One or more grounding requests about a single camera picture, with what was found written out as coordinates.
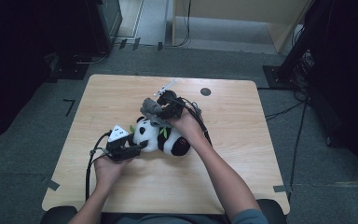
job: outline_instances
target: person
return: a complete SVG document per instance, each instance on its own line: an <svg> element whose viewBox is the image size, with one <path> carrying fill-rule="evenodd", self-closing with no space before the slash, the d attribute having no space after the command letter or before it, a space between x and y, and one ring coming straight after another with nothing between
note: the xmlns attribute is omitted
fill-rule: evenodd
<svg viewBox="0 0 358 224"><path fill-rule="evenodd" d="M268 223L245 181L217 154L193 116L184 109L181 118L170 119L169 122L199 154L211 178L217 197L231 223ZM114 163L106 157L98 159L94 163L97 178L96 188L69 223L96 223L115 182L131 161L132 159ZM198 220L198 223L205 223L206 220L202 217L193 219ZM166 217L150 215L148 218L138 220L129 218L124 222L130 223L131 220L132 223L163 223L163 221L166 223L194 223L189 222L186 215Z"/></svg>

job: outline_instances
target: person's left hand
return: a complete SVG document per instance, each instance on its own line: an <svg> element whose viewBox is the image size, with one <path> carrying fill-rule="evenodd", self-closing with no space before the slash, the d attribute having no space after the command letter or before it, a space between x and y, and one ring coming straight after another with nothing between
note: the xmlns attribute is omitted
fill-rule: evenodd
<svg viewBox="0 0 358 224"><path fill-rule="evenodd" d="M132 160L133 158L117 163L106 158L106 156L97 159L94 162L95 175L97 177L97 186L95 187L95 190L100 190L105 194L109 194L113 185L121 176L124 167Z"/></svg>

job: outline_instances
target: person's right hand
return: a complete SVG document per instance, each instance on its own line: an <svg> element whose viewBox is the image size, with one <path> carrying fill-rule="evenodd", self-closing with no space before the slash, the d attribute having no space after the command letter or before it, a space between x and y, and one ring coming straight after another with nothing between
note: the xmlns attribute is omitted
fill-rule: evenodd
<svg viewBox="0 0 358 224"><path fill-rule="evenodd" d="M179 134L181 134L191 146L200 140L205 139L199 123L186 108L183 109L181 118L168 119L168 122L176 128Z"/></svg>

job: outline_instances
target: tabletop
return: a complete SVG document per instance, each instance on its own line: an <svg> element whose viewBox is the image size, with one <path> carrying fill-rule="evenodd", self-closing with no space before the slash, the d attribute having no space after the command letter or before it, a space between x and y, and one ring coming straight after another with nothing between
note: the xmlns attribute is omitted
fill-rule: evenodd
<svg viewBox="0 0 358 224"><path fill-rule="evenodd" d="M90 150L116 124L130 132L142 116L145 98L172 82L172 77L93 75L83 93L62 149L43 209L85 200L85 176ZM246 181L257 199L278 202L285 214L289 203L253 81L176 78L170 90L202 110L205 126L217 153ZM201 94L202 89L211 94ZM105 147L105 138L100 147ZM95 188L91 172L90 192ZM208 173L194 149L184 157L160 150L143 152L124 170L107 199L104 212L224 214Z"/></svg>

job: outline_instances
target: stuffed toy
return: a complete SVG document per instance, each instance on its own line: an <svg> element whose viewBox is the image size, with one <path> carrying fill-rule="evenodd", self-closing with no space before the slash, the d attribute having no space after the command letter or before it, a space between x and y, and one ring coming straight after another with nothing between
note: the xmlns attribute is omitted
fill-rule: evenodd
<svg viewBox="0 0 358 224"><path fill-rule="evenodd" d="M161 150L168 155L185 156L190 149L190 144L179 134L179 132L171 127L152 126L150 119L140 117L137 119L136 127L131 131L133 137L130 139L130 145L139 145L147 140L147 147L142 149L143 152L151 152Z"/></svg>

